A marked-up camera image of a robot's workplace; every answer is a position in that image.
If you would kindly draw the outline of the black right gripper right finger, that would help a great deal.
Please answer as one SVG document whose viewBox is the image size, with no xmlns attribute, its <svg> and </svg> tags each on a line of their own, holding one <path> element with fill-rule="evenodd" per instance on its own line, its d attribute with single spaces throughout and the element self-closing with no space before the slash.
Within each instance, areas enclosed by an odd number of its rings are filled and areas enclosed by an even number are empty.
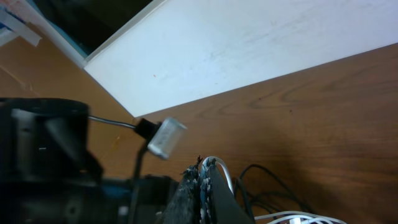
<svg viewBox="0 0 398 224">
<path fill-rule="evenodd" d="M 200 169 L 200 222 L 206 224 L 252 224 L 253 214 L 235 199 L 229 170 L 218 157 L 207 157 Z"/>
</svg>

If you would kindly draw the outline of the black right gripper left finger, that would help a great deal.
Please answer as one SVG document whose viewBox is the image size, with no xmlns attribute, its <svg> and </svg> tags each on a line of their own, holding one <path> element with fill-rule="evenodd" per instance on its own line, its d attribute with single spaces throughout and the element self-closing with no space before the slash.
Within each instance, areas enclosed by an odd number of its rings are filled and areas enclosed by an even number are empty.
<svg viewBox="0 0 398 224">
<path fill-rule="evenodd" d="M 194 165 L 182 172 L 182 180 L 171 201 L 158 217 L 160 224 L 200 223 L 200 172 L 198 166 L 202 158 L 198 156 Z"/>
</svg>

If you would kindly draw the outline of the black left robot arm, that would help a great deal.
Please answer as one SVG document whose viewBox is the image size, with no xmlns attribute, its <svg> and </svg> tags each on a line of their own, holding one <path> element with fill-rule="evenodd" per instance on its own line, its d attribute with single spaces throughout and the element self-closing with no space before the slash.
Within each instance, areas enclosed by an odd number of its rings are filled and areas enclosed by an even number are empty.
<svg viewBox="0 0 398 224">
<path fill-rule="evenodd" d="M 178 182 L 107 179 L 87 148 L 90 109 L 58 98 L 1 99 L 2 223 L 154 223 Z"/>
</svg>

